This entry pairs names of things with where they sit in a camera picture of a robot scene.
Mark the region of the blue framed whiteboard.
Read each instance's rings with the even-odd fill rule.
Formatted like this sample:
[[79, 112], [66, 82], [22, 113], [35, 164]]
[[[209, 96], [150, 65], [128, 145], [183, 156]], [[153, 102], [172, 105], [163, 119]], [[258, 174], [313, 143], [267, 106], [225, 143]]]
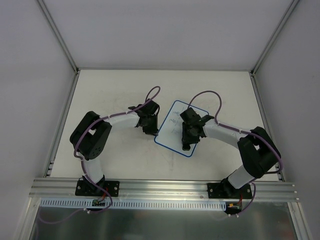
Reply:
[[159, 128], [158, 135], [154, 138], [154, 142], [177, 154], [190, 158], [197, 144], [191, 144], [190, 150], [182, 149], [183, 120], [180, 116], [180, 114], [188, 108], [188, 105], [188, 103], [181, 100], [175, 100], [173, 102]]

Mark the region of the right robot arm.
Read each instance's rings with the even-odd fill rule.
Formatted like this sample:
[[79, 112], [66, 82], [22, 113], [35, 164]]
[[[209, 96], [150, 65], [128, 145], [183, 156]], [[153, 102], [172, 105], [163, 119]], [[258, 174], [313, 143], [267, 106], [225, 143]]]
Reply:
[[182, 119], [182, 150], [188, 151], [192, 144], [202, 138], [212, 138], [239, 150], [242, 165], [224, 178], [213, 190], [220, 196], [235, 198], [242, 187], [260, 179], [281, 160], [281, 155], [264, 128], [240, 130], [211, 116], [201, 117], [191, 107], [180, 114]]

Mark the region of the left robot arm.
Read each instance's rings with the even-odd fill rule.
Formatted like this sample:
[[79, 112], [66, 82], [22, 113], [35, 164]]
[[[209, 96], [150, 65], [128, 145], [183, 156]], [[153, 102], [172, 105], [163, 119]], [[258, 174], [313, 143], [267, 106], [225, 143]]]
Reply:
[[110, 133], [130, 128], [142, 128], [146, 135], [158, 134], [158, 114], [160, 106], [151, 99], [138, 106], [131, 106], [126, 112], [101, 117], [89, 111], [72, 132], [69, 141], [74, 148], [74, 156], [80, 159], [83, 171], [77, 181], [75, 195], [100, 197], [107, 191], [112, 197], [118, 195], [114, 189], [119, 183], [107, 181], [103, 174], [100, 154], [103, 152]]

